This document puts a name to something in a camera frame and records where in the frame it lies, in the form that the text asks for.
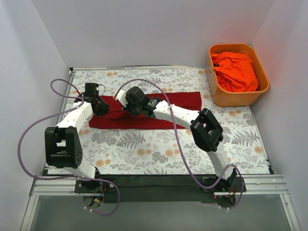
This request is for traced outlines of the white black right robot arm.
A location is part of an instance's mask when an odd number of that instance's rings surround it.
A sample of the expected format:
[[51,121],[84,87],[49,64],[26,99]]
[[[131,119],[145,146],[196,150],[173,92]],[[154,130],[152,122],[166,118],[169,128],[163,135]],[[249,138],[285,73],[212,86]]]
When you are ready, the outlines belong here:
[[128,96],[116,98],[123,106],[123,110],[134,116],[164,120],[173,126],[182,126],[192,133],[195,145],[209,156],[217,176],[218,187],[229,191],[235,186],[236,171],[224,151],[223,129],[215,116],[208,109],[202,111],[188,110],[157,97],[140,99]]

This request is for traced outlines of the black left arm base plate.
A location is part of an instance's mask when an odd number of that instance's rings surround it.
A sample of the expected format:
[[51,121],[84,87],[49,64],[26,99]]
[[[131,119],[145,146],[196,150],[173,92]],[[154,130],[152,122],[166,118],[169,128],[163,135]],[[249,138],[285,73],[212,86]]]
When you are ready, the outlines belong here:
[[75,184],[75,193],[115,193],[116,189],[111,183],[95,180],[77,180]]

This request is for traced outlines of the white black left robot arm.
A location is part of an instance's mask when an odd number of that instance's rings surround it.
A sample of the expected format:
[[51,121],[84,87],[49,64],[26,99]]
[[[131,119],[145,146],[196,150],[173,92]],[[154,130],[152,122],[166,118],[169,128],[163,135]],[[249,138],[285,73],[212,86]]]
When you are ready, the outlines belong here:
[[95,176],[96,168],[83,159],[79,132],[90,116],[102,116],[108,112],[108,107],[97,95],[78,99],[63,120],[46,128],[44,134],[47,164],[86,178],[86,187],[93,193],[98,192],[103,184]]

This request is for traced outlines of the dark red t-shirt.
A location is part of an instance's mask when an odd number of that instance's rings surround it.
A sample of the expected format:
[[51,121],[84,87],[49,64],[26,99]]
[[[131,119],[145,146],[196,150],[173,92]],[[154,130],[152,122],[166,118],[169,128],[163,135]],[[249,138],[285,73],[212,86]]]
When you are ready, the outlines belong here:
[[[175,92],[167,93],[172,104],[176,106],[200,111],[202,106],[199,92]],[[134,115],[122,110],[122,105],[116,102],[112,96],[101,96],[108,105],[108,113],[103,116],[93,115],[89,121],[89,127],[97,129],[173,129],[171,122],[154,118]]]

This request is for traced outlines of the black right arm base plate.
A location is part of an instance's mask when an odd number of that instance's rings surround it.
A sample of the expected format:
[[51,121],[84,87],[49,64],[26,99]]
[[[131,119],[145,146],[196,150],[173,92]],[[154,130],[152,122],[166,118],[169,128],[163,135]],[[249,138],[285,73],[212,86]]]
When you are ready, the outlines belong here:
[[[217,177],[203,177],[202,178],[202,185],[209,187],[211,185],[213,185],[217,180]],[[207,189],[205,191],[209,191],[209,192],[221,192],[221,193],[232,193],[232,192],[240,192],[241,188],[242,188],[242,180],[244,180],[243,178],[240,177],[235,177],[235,179],[230,183],[227,180],[223,180],[221,179],[219,181],[219,183],[211,188],[211,189]]]

